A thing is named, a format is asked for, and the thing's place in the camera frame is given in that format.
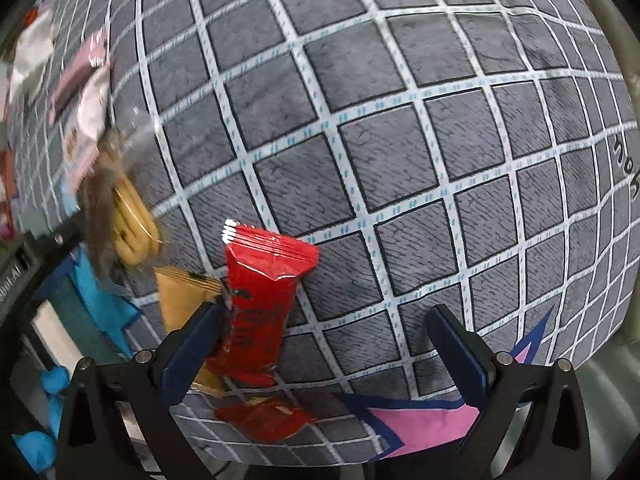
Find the white folded cloth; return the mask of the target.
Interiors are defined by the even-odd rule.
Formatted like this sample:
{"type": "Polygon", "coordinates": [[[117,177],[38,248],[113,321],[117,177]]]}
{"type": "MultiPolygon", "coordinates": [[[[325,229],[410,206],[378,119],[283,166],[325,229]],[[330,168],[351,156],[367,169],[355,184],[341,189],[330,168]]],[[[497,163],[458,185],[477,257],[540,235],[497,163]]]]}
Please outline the white folded cloth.
{"type": "Polygon", "coordinates": [[[40,91],[54,51],[53,11],[47,8],[18,37],[10,80],[9,103],[23,96],[32,102],[40,91]]]}

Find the orange snack packet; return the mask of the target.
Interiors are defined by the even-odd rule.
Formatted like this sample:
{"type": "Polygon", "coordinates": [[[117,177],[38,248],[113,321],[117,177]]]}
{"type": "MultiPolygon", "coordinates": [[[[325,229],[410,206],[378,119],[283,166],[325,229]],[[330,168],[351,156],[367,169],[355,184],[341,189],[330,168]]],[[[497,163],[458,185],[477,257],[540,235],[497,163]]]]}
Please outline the orange snack packet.
{"type": "Polygon", "coordinates": [[[166,330],[154,364],[163,404],[180,403],[193,387],[219,396],[221,382],[205,361],[221,334],[221,282],[176,266],[158,266],[155,277],[166,330]]]}

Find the pink white biscuit packet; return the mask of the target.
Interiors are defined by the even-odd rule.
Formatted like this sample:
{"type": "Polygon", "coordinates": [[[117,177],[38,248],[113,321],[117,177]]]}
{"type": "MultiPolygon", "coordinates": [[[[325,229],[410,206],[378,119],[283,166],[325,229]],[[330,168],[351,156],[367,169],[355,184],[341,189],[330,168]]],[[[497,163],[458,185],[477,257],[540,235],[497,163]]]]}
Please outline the pink white biscuit packet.
{"type": "Polygon", "coordinates": [[[88,79],[65,128],[63,155],[66,191],[75,194],[99,157],[106,125],[111,66],[105,63],[88,79]]]}

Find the grey checked tablecloth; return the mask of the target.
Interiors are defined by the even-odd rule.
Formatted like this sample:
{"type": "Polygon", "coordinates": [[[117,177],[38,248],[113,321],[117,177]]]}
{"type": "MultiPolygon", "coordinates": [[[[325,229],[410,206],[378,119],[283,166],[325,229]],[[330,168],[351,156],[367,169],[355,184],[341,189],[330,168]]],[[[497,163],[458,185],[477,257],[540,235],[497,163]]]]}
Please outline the grey checked tablecloth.
{"type": "Polygon", "coordinates": [[[495,350],[535,326],[534,359],[588,372],[639,271],[639,133],[585,0],[56,0],[40,95],[12,107],[15,215],[53,228],[62,124],[51,94],[110,30],[114,119],[160,121],[134,183],[166,263],[224,273],[227,219],[320,248],[271,394],[314,426],[259,445],[190,393],[176,409],[209,463],[337,465],[386,445],[343,393],[457,393],[424,330],[434,304],[495,350]]]}

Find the yellow biscuit packet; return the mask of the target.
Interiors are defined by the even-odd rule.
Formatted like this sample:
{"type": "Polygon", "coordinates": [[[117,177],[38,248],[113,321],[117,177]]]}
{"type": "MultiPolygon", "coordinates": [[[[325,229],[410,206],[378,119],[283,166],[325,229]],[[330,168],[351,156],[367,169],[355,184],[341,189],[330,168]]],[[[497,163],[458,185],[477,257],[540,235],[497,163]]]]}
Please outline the yellow biscuit packet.
{"type": "Polygon", "coordinates": [[[85,248],[98,278],[107,278],[116,264],[137,268],[160,255],[160,229],[129,177],[154,141],[150,126],[109,131],[81,181],[85,248]]]}

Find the long pink snack bar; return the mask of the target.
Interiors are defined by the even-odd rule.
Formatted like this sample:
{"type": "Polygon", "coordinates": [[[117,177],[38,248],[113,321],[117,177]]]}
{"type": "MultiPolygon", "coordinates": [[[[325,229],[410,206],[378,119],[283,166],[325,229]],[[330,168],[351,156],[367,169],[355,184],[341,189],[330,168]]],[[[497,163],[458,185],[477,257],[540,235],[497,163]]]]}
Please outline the long pink snack bar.
{"type": "Polygon", "coordinates": [[[63,70],[50,99],[48,125],[52,126],[68,101],[106,60],[106,27],[92,32],[80,46],[70,66],[63,70]]]}

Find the red snack packet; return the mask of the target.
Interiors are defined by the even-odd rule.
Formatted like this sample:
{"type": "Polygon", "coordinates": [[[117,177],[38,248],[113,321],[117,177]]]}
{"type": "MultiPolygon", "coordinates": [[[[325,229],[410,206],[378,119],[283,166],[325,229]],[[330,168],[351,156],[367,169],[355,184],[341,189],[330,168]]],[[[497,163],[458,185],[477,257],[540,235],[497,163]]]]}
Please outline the red snack packet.
{"type": "Polygon", "coordinates": [[[274,385],[288,316],[301,278],[320,259],[317,246],[228,219],[221,232],[231,310],[207,359],[216,375],[257,388],[274,385]]]}
{"type": "Polygon", "coordinates": [[[216,408],[215,416],[250,440],[262,443],[284,441],[316,421],[314,415],[303,408],[274,396],[216,408]]]}

